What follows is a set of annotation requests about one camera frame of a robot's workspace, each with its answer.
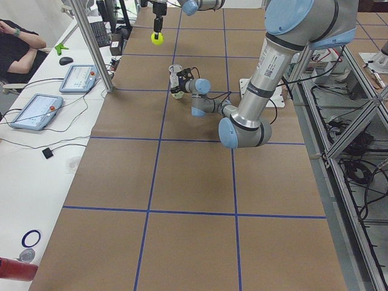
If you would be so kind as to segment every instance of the red bottle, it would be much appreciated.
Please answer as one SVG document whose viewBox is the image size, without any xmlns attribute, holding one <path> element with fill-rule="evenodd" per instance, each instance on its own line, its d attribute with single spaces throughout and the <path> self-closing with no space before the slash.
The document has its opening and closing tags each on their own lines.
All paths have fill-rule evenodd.
<svg viewBox="0 0 388 291">
<path fill-rule="evenodd" d="M 0 278 L 17 281 L 32 281 L 37 270 L 38 266 L 34 264 L 0 258 Z"/>
</svg>

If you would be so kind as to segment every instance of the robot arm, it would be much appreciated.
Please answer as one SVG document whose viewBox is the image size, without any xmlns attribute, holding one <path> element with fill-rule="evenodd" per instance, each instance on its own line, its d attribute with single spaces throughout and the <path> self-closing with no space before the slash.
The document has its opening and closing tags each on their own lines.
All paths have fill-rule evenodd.
<svg viewBox="0 0 388 291">
<path fill-rule="evenodd" d="M 198 10 L 218 10 L 224 5 L 225 0 L 178 0 L 178 2 L 183 12 L 190 16 Z"/>
<path fill-rule="evenodd" d="M 266 11 L 266 42 L 256 71 L 238 107 L 228 105 L 218 132 L 228 148 L 256 147 L 272 134 L 260 118 L 292 56 L 349 43 L 355 36 L 357 0 L 272 0 Z"/>
<path fill-rule="evenodd" d="M 162 28 L 163 16 L 167 15 L 167 0 L 141 0 L 140 6 L 146 7 L 148 2 L 152 3 L 152 12 L 156 15 L 151 41 L 154 45 L 161 45 L 164 42 Z M 178 0 L 178 2 L 183 12 L 190 16 L 198 10 L 218 10 L 224 5 L 225 0 Z"/>
<path fill-rule="evenodd" d="M 208 98 L 207 94 L 211 87 L 209 80 L 194 78 L 190 68 L 172 73 L 170 80 L 173 86 L 170 91 L 173 96 L 176 96 L 179 92 L 192 94 L 192 115 L 194 117 L 203 117 L 206 113 L 221 114 L 221 110 L 230 104 L 228 100 L 221 101 L 216 98 Z"/>
</svg>

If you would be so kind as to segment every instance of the person's arm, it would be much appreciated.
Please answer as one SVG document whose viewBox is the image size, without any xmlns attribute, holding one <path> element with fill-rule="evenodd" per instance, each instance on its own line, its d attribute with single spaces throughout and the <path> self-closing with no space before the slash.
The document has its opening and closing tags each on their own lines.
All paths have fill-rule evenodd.
<svg viewBox="0 0 388 291">
<path fill-rule="evenodd" d="M 15 35 L 15 32 L 18 28 L 10 27 L 4 21 L 0 21 L 0 32 Z M 26 42 L 33 49 L 43 49 L 46 47 L 46 42 L 39 36 L 32 33 L 23 32 L 20 30 L 19 38 Z"/>
<path fill-rule="evenodd" d="M 28 52 L 19 60 L 14 61 L 8 69 L 9 73 L 27 74 L 34 63 L 37 49 L 30 48 Z"/>
</svg>

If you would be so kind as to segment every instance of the table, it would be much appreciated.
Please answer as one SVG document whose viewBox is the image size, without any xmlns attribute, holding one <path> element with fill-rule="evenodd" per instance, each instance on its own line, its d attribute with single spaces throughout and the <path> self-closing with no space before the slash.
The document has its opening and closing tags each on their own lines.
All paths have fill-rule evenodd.
<svg viewBox="0 0 388 291">
<path fill-rule="evenodd" d="M 90 22 L 100 21 L 97 16 L 89 17 Z M 65 35 L 76 25 L 74 20 Z M 93 59 L 82 38 L 79 28 L 69 37 L 63 50 L 58 56 L 52 50 L 42 66 L 32 77 L 31 82 L 48 78 L 63 78 L 71 64 L 93 64 Z M 100 48 L 106 64 L 112 58 L 109 46 Z M 62 56 L 69 56 L 74 62 L 68 65 L 59 65 Z M 59 92 L 60 81 L 38 82 L 28 86 L 17 98 L 12 109 L 22 108 L 35 93 L 60 95 L 64 98 L 64 105 L 47 128 L 55 130 L 66 129 L 71 121 L 84 109 L 74 123 L 65 132 L 43 130 L 31 132 L 27 130 L 11 129 L 4 124 L 0 125 L 0 137 L 20 144 L 39 147 L 64 139 L 74 141 L 62 142 L 51 146 L 53 149 L 64 144 L 87 144 L 92 126 L 94 125 L 106 94 L 102 81 L 96 83 L 92 91 L 86 95 L 65 95 Z M 11 121 L 15 114 L 9 114 Z M 50 239 L 55 221 L 63 205 L 69 187 L 73 181 L 76 166 L 84 153 L 84 147 L 69 145 L 54 151 L 54 157 L 45 159 L 42 149 L 28 149 L 0 141 L 0 173 L 1 185 L 0 200 L 0 256 L 3 258 L 17 258 L 25 249 L 21 245 L 23 235 L 32 229 L 42 233 L 40 242 L 34 247 L 36 257 L 32 263 L 39 264 Z M 20 282 L 0 279 L 1 290 L 27 290 L 31 282 Z"/>
<path fill-rule="evenodd" d="M 292 102 L 270 143 L 229 150 L 218 115 L 169 93 L 168 67 L 196 66 L 238 103 L 263 11 L 171 8 L 160 47 L 154 17 L 139 13 L 30 290 L 347 290 Z"/>
</svg>

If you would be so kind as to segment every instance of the yellow tennis ball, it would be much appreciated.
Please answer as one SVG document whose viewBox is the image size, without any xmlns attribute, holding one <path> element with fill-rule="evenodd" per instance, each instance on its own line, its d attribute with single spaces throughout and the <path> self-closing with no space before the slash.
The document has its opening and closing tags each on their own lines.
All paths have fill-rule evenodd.
<svg viewBox="0 0 388 291">
<path fill-rule="evenodd" d="M 151 41 L 154 45 L 161 45 L 164 42 L 163 34 L 159 32 L 159 38 L 155 39 L 155 32 L 151 34 Z"/>
</svg>

